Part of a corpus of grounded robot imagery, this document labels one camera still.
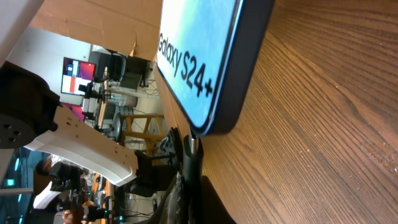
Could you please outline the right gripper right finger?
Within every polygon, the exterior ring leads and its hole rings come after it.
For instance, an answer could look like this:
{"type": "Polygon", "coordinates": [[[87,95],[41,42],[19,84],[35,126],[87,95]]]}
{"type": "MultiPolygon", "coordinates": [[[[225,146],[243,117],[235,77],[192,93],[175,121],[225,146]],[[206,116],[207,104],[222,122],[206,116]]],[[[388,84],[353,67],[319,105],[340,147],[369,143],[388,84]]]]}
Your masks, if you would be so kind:
{"type": "Polygon", "coordinates": [[[204,224],[236,224],[205,175],[201,177],[201,199],[204,224]]]}

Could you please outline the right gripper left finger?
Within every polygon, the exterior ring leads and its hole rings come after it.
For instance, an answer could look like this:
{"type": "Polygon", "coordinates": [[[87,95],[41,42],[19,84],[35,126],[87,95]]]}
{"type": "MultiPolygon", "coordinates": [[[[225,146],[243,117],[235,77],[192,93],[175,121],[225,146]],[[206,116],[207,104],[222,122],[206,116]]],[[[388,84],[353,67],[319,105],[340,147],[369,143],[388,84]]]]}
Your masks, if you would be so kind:
{"type": "Polygon", "coordinates": [[[184,178],[177,174],[165,194],[165,200],[149,218],[149,224],[183,224],[187,222],[184,178]]]}

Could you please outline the blue Samsung Galaxy smartphone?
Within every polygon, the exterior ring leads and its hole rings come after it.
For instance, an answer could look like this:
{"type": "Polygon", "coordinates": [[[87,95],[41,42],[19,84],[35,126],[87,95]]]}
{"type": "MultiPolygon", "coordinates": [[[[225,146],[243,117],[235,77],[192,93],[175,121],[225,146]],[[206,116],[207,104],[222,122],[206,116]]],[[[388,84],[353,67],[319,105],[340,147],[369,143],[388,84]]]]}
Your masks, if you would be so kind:
{"type": "Polygon", "coordinates": [[[236,125],[273,0],[164,0],[157,68],[197,136],[236,125]]]}

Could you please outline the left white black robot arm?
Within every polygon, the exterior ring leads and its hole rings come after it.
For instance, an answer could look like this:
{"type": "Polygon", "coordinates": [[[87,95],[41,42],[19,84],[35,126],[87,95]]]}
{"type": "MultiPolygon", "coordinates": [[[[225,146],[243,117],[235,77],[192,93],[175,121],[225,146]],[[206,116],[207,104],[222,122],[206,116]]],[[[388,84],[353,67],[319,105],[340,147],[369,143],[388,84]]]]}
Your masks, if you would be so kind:
{"type": "Polygon", "coordinates": [[[62,157],[122,186],[136,178],[133,150],[107,138],[62,105],[40,76],[1,66],[1,148],[26,147],[62,157]]]}

